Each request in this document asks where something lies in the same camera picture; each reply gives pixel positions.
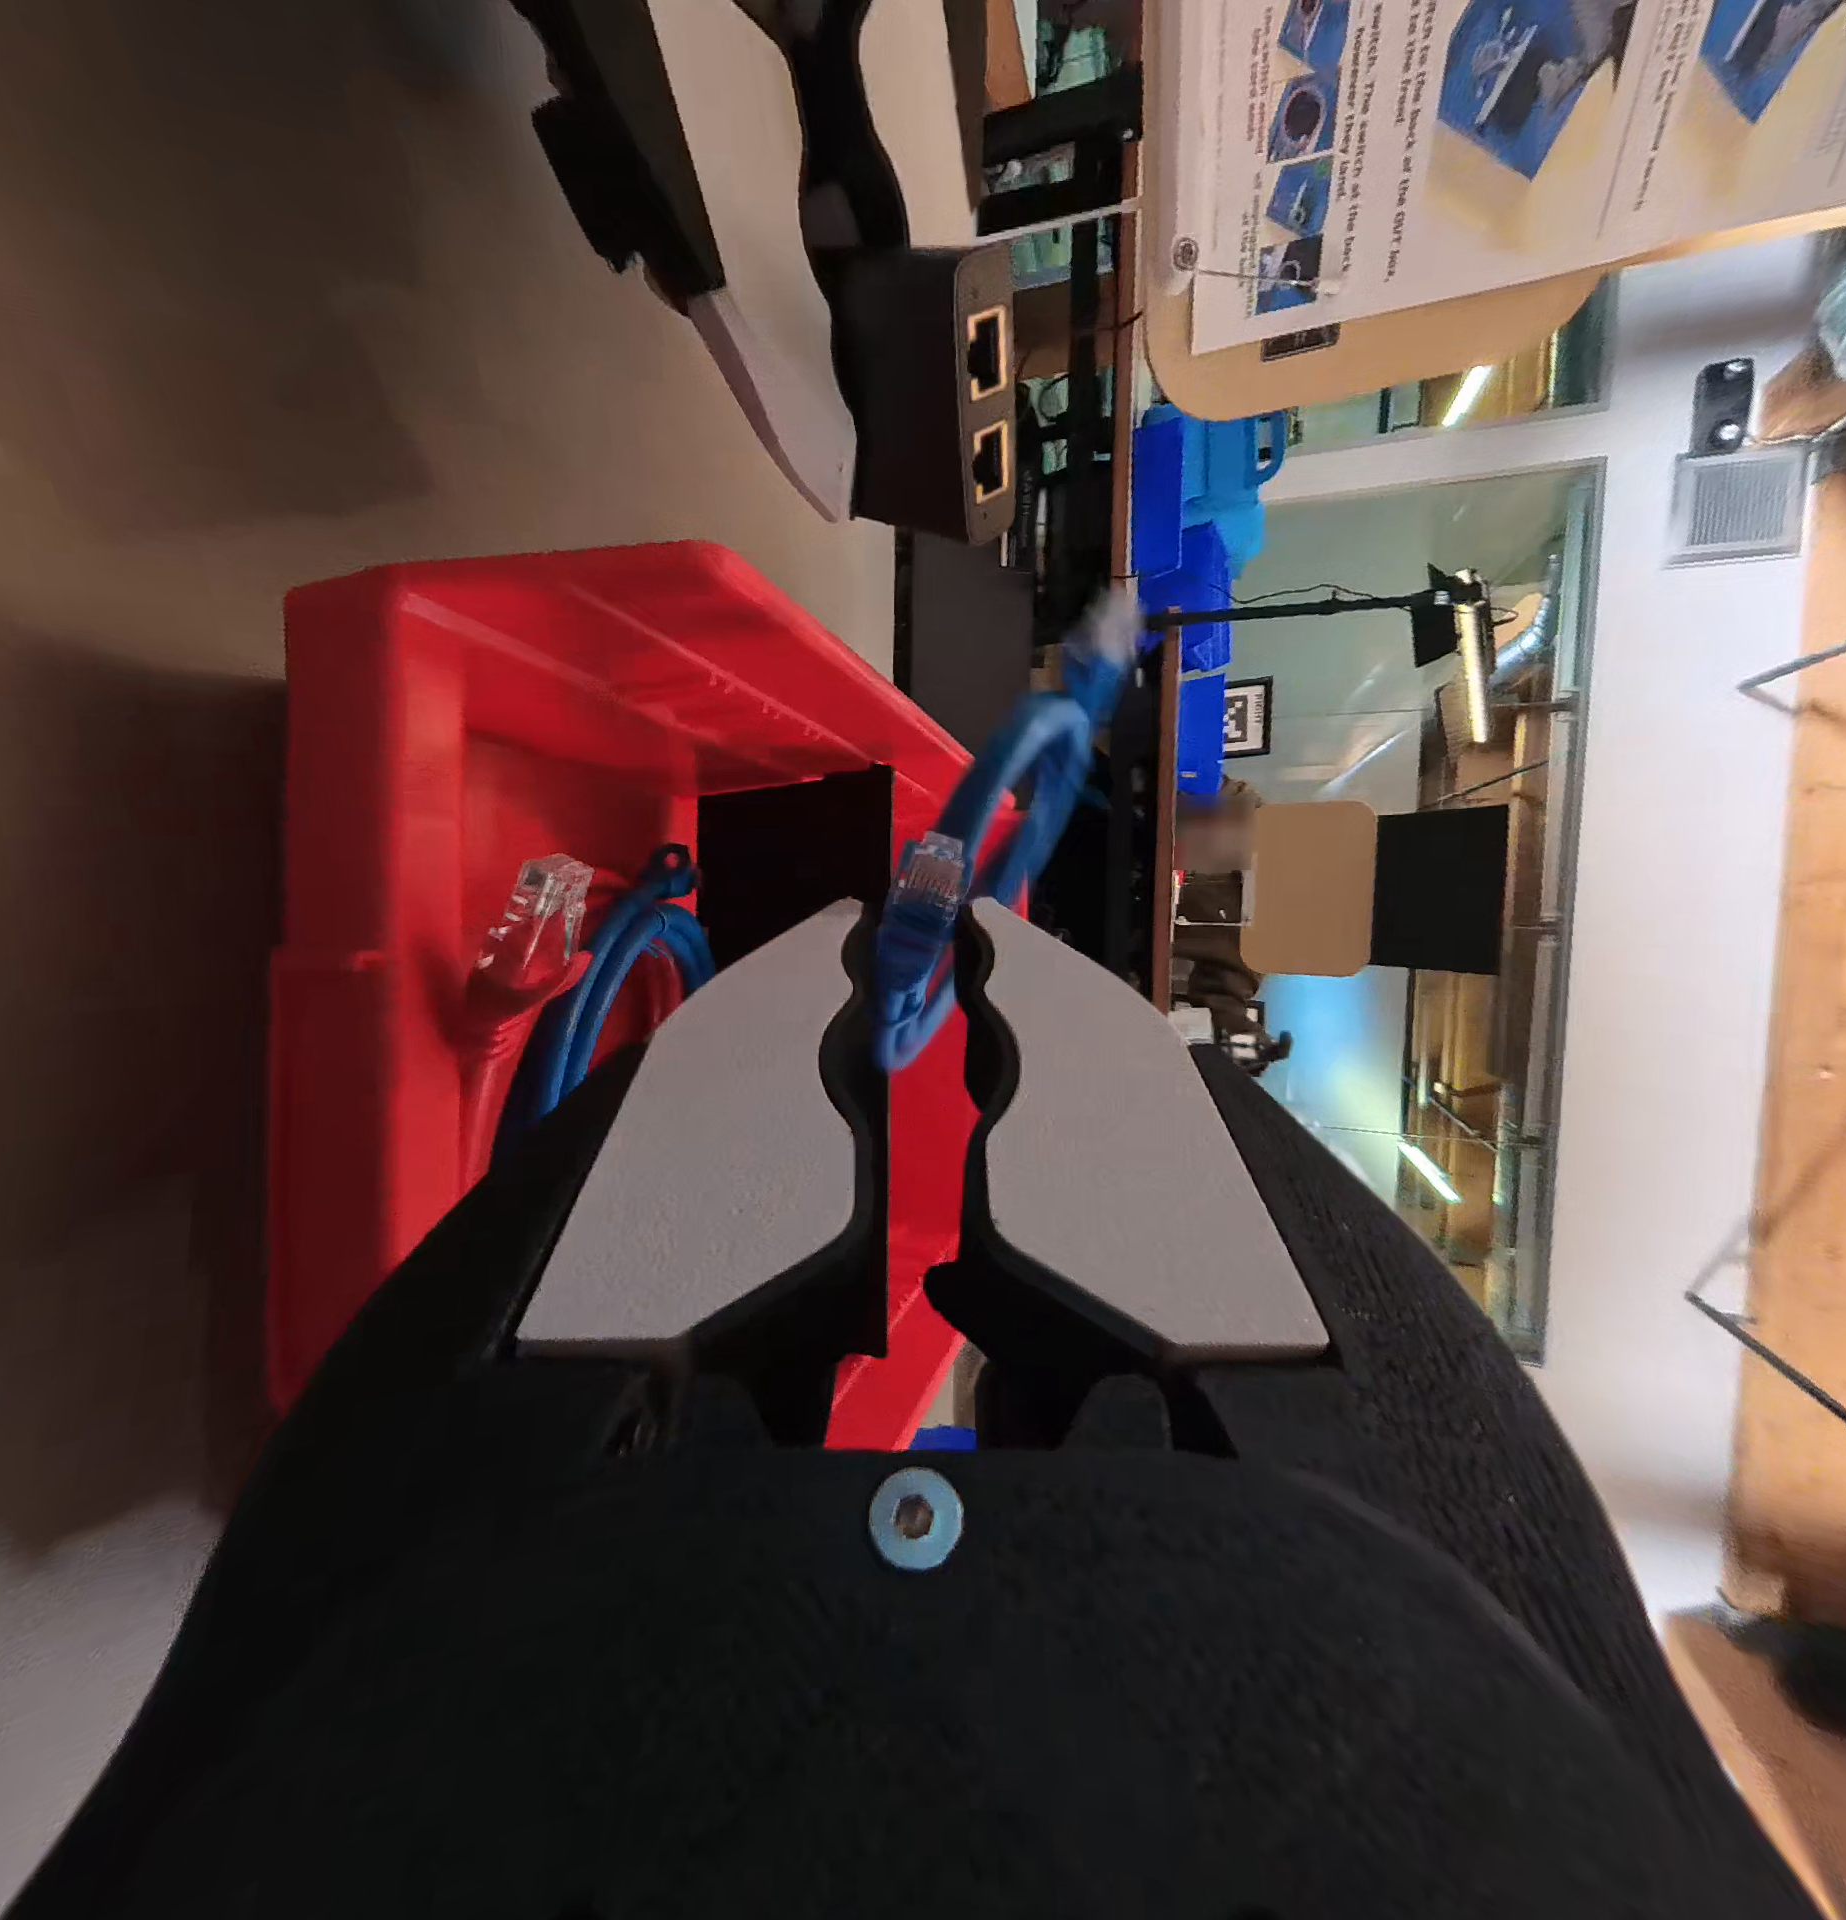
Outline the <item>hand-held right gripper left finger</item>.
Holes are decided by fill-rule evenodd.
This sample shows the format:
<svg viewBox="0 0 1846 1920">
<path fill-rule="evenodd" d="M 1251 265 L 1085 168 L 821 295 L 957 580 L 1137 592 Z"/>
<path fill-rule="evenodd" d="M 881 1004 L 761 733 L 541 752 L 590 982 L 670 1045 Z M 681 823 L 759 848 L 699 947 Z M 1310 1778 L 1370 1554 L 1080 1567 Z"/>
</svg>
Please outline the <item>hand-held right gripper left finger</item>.
<svg viewBox="0 0 1846 1920">
<path fill-rule="evenodd" d="M 826 1440 L 847 1360 L 886 1353 L 889 1086 L 873 914 L 839 898 L 711 979 L 649 1042 L 514 1329 L 526 1360 L 738 1382 L 767 1434 Z"/>
</svg>

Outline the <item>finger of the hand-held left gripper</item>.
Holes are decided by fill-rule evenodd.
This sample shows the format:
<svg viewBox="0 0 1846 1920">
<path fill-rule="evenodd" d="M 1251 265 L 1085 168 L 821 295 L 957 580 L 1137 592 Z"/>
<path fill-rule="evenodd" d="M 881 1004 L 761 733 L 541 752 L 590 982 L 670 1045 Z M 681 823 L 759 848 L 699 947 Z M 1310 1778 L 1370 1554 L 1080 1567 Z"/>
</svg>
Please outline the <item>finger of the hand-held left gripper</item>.
<svg viewBox="0 0 1846 1920">
<path fill-rule="evenodd" d="M 984 114 L 982 4 L 783 4 L 809 253 L 965 249 Z"/>
<path fill-rule="evenodd" d="M 839 394 L 831 314 L 813 278 L 747 301 L 735 288 L 694 293 L 686 314 L 779 474 L 821 517 L 847 520 L 856 425 Z"/>
</svg>

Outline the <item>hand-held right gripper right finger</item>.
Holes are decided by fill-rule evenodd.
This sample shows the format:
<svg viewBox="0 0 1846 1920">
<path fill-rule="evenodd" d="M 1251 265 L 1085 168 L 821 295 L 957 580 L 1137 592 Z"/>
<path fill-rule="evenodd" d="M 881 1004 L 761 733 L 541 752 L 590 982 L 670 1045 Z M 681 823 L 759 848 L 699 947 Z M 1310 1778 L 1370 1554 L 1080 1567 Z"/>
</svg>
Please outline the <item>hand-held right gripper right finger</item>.
<svg viewBox="0 0 1846 1920">
<path fill-rule="evenodd" d="M 1203 1049 L 999 902 L 957 924 L 976 1124 L 932 1308 L 982 1355 L 976 1440 L 1057 1449 L 1132 1389 L 1177 1449 L 1226 1449 L 1216 1389 L 1329 1379 L 1331 1330 L 1221 1116 Z"/>
</svg>

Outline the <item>black ethernet adapter box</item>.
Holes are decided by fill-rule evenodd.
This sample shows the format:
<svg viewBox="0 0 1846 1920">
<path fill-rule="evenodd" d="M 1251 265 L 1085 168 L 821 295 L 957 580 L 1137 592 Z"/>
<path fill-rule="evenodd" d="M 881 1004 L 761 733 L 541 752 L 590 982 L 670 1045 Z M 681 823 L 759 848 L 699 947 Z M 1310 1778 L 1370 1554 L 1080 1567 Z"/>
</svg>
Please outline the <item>black ethernet adapter box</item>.
<svg viewBox="0 0 1846 1920">
<path fill-rule="evenodd" d="M 1005 539 L 1017 513 L 1010 246 L 846 249 L 826 298 L 856 426 L 852 510 L 962 546 Z"/>
</svg>

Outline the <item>red plastic bin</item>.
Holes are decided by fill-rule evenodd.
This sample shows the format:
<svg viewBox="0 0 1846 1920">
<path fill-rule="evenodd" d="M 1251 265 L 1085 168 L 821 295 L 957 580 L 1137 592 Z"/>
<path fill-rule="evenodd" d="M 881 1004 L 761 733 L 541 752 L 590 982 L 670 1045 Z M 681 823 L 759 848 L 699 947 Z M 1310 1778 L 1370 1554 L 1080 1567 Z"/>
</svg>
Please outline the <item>red plastic bin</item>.
<svg viewBox="0 0 1846 1920">
<path fill-rule="evenodd" d="M 893 842 L 961 748 L 718 543 L 387 564 L 287 592 L 271 960 L 265 1389 L 287 1412 L 382 1276 L 487 1172 L 532 1013 L 470 968 L 535 858 L 584 929 L 725 793 L 893 771 Z"/>
</svg>

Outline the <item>black flat box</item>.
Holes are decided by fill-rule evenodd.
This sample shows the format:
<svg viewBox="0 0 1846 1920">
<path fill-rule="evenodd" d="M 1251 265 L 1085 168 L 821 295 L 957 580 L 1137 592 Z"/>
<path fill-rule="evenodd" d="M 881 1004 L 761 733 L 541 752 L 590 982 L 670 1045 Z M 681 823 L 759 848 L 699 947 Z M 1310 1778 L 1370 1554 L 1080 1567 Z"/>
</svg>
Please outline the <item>black flat box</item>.
<svg viewBox="0 0 1846 1920">
<path fill-rule="evenodd" d="M 893 680 L 944 733 L 984 733 L 1032 681 L 1036 580 L 1007 543 L 896 533 Z"/>
</svg>

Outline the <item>black bin divider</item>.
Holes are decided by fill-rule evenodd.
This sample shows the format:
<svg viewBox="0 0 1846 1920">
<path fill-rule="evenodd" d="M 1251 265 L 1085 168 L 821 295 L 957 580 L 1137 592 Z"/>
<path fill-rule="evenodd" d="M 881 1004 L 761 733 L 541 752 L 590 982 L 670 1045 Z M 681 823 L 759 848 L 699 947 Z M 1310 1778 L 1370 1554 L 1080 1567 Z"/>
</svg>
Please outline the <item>black bin divider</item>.
<svg viewBox="0 0 1846 1920">
<path fill-rule="evenodd" d="M 886 1353 L 889 1086 L 871 1057 L 871 947 L 889 888 L 886 768 L 708 797 L 702 917 L 718 977 L 693 999 L 729 1070 L 711 1193 L 747 1206 L 735 1308 L 771 1353 Z"/>
</svg>

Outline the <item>light blue plastic crate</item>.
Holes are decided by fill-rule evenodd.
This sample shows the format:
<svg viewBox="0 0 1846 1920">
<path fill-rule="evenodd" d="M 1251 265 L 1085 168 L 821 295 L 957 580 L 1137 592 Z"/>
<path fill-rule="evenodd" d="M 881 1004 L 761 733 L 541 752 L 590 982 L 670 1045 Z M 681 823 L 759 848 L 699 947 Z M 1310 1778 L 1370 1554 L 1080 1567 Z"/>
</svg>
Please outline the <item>light blue plastic crate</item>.
<svg viewBox="0 0 1846 1920">
<path fill-rule="evenodd" d="M 1267 539 L 1264 488 L 1287 452 L 1287 418 L 1203 422 L 1152 403 L 1132 433 L 1127 560 L 1159 575 L 1221 555 L 1241 573 Z"/>
</svg>

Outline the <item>black tripod light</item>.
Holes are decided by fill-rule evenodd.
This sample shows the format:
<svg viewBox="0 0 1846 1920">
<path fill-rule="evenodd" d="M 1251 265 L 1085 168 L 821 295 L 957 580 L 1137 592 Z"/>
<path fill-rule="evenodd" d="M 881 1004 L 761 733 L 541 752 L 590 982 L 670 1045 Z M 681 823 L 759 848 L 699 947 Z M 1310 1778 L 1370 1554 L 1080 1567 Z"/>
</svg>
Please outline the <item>black tripod light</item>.
<svg viewBox="0 0 1846 1920">
<path fill-rule="evenodd" d="M 1414 667 L 1456 658 L 1462 665 L 1462 716 L 1471 744 L 1490 744 L 1490 672 L 1493 672 L 1493 609 L 1488 583 L 1471 573 L 1425 567 L 1425 586 L 1412 592 L 1352 592 L 1323 588 L 1310 599 L 1270 596 L 1231 599 L 1226 609 L 1159 609 L 1146 612 L 1146 632 L 1181 632 L 1189 625 L 1241 625 L 1276 619 L 1318 619 L 1394 612 L 1410 619 Z"/>
</svg>

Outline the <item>wooden column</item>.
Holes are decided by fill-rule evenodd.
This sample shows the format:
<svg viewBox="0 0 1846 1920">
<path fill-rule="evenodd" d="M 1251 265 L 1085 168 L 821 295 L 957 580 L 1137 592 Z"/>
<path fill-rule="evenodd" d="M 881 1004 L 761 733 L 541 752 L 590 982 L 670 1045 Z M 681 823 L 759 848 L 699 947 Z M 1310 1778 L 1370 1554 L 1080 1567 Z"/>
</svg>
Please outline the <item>wooden column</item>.
<svg viewBox="0 0 1846 1920">
<path fill-rule="evenodd" d="M 1773 380 L 1764 425 L 1810 435 L 1808 653 L 1846 640 L 1846 384 L 1823 352 Z M 1791 795 L 1723 1593 L 1846 1629 L 1846 658 L 1752 708 L 1791 728 Z"/>
</svg>

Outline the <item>black wall panel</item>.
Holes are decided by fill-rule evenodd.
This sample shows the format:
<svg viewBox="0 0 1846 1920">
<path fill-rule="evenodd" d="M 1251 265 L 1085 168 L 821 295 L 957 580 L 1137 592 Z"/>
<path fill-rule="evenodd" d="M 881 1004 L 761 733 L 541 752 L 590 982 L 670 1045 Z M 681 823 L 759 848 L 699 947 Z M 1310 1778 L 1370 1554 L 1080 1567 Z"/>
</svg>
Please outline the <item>black wall panel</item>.
<svg viewBox="0 0 1846 1920">
<path fill-rule="evenodd" d="M 1509 804 L 1380 813 L 1370 964 L 1499 977 L 1509 845 Z"/>
</svg>

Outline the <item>grey wall vent grille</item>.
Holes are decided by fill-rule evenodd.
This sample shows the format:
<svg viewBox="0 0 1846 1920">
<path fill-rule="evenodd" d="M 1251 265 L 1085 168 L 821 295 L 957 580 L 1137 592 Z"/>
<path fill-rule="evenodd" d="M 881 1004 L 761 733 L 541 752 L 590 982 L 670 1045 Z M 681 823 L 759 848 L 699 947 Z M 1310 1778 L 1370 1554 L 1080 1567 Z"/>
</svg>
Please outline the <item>grey wall vent grille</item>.
<svg viewBox="0 0 1846 1920">
<path fill-rule="evenodd" d="M 1808 449 L 1803 442 L 1675 462 L 1668 567 L 1752 564 L 1798 558 L 1808 510 Z"/>
</svg>

